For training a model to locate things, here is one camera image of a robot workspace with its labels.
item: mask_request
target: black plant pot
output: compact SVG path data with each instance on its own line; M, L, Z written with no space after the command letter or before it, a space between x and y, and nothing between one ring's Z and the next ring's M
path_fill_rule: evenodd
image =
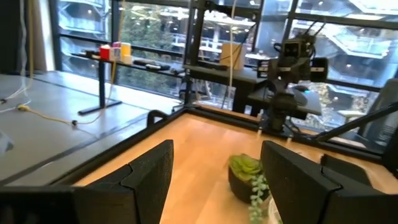
M251 183L244 182L237 178L230 167L228 168L228 182L232 193L234 193L239 200L244 203L251 203L250 196L254 194ZM265 200L268 196L269 190L266 190L261 198Z

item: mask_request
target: wooden table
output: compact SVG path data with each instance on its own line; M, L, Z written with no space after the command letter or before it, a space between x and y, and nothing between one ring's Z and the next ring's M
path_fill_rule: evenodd
M398 193L398 180L383 166L296 142L258 136L252 131L192 114L179 117L76 185L87 185L113 172L164 139L173 139L175 147L172 182L161 222L164 224L249 223L248 205L236 199L229 188L228 157L240 153L259 157L265 139L275 141L316 162L323 154L329 154L357 164L368 173L375 189L387 194Z

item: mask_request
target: trailing plant vine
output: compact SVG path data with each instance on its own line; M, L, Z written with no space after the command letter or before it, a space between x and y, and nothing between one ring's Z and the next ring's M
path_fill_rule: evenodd
M262 204L264 203L261 196L264 195L266 190L269 190L267 179L264 175L257 175L252 177L252 191L253 195L250 196L251 206L249 207L249 218L251 224L262 223L264 216L266 215L262 209Z

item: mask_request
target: white cable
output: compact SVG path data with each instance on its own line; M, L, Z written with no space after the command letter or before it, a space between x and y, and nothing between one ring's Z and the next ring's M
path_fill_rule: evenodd
M235 8L236 8L236 1L234 0L234 4L232 5L232 11L231 11L231 19L233 20L235 17ZM229 87L228 87L228 98L231 99L231 92L232 92L232 80L233 80L233 75L234 75L234 59L233 59L233 42L234 42L234 36L233 36L233 23L231 23L229 27L229 38L230 38L230 43L229 43L229 52L231 56L229 57L229 62L230 62L230 68L229 68Z
M28 101L26 103L24 103L23 105L27 105L31 102L31 99L29 98L27 92L26 92L26 77L25 77L25 73L26 73L26 63L27 63L27 54L26 54L26 49L25 49L25 45L26 45L26 25L25 25L25 5L24 5L24 0L20 0L19 1L19 14L20 14L20 20L21 20L21 29L22 29L22 40L21 40L21 72L20 72L20 76L21 76L21 87L15 91L13 94L11 94L10 96L8 96L6 98L6 100L15 98L17 95L19 95L20 93L24 92L24 95L27 97ZM0 113L4 113L10 110L14 110L15 108L9 108L9 109L5 109L0 111Z

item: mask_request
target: potted plant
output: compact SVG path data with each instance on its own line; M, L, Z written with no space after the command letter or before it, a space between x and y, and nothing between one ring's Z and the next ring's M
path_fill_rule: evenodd
M261 162L246 154L229 157L228 181L232 193L242 202L250 203L251 223L261 223L265 215L262 204L269 196Z

